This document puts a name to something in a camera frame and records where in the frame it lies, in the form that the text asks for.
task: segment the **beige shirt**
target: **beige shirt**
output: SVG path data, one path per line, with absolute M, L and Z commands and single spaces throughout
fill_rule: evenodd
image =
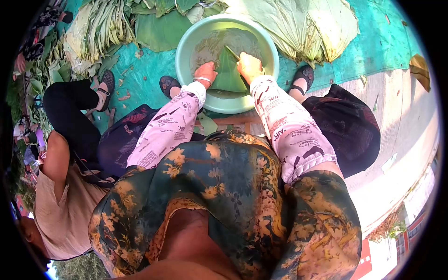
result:
M 59 203 L 54 184 L 39 171 L 34 221 L 51 259 L 73 258 L 90 249 L 87 234 L 90 217 L 108 190 L 86 183 L 76 164 L 69 167 L 67 185 Z

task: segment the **water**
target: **water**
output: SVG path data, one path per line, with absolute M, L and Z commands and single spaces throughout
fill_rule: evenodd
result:
M 190 57 L 191 73 L 194 74 L 197 68 L 209 61 L 213 61 L 218 68 L 220 66 L 219 56 L 225 45 L 229 46 L 237 55 L 246 52 L 262 60 L 257 38 L 251 32 L 238 28 L 215 30 L 194 47 L 194 52 Z

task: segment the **knee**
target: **knee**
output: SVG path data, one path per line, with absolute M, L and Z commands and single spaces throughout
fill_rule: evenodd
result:
M 69 149 L 69 143 L 67 142 L 67 139 L 65 139 L 64 136 L 62 136 L 60 133 L 56 132 L 55 130 L 53 130 L 50 133 L 50 136 L 48 137 L 47 140 L 47 150 L 52 149 L 52 150 L 58 150 L 58 151 L 62 151 L 62 150 L 68 150 Z
M 64 82 L 55 82 L 54 84 L 50 85 L 45 91 L 42 98 L 43 108 L 45 109 L 45 111 L 52 110 L 54 106 L 57 106 L 64 94 Z

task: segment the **knife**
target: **knife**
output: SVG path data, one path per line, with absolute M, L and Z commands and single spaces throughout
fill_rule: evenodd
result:
M 232 49 L 229 48 L 228 45 L 225 45 L 225 47 L 228 49 L 228 51 L 229 51 L 234 57 L 236 57 L 236 59 L 238 59 L 238 61 L 241 60 L 240 57 L 239 57 L 234 51 L 232 51 Z M 262 67 L 262 73 L 263 73 L 263 75 L 264 75 L 264 72 L 265 72 L 265 69 L 264 69 L 264 67 Z

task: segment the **sandal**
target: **sandal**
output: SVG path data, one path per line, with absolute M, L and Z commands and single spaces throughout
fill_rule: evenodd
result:
M 109 101 L 111 99 L 111 92 L 114 92 L 115 89 L 115 78 L 113 76 L 113 73 L 111 70 L 106 70 L 104 71 L 103 77 L 101 78 L 101 83 L 105 83 L 108 87 L 108 90 L 103 90 L 102 88 L 98 88 L 97 91 L 101 91 L 102 93 L 104 93 L 106 95 L 106 100 L 104 101 L 103 107 L 101 108 L 101 110 L 99 112 L 104 112 L 108 106 L 109 106 Z
M 297 69 L 297 72 L 294 74 L 293 82 L 291 83 L 291 86 L 289 87 L 288 94 L 291 89 L 296 89 L 296 90 L 299 90 L 303 95 L 305 95 L 305 92 L 303 92 L 303 89 L 301 87 L 294 85 L 294 82 L 300 78 L 305 79 L 305 81 L 308 85 L 308 88 L 305 91 L 305 92 L 307 92 L 310 89 L 310 87 L 314 81 L 314 70 L 311 68 L 311 66 L 304 65 L 304 66 L 300 67 L 299 69 Z
M 181 84 L 175 78 L 170 77 L 170 76 L 163 76 L 162 78 L 160 78 L 159 85 L 160 85 L 160 89 L 162 90 L 164 95 L 170 99 L 172 99 L 172 98 L 169 95 L 169 92 L 172 87 L 175 86 L 178 88 L 182 88 Z

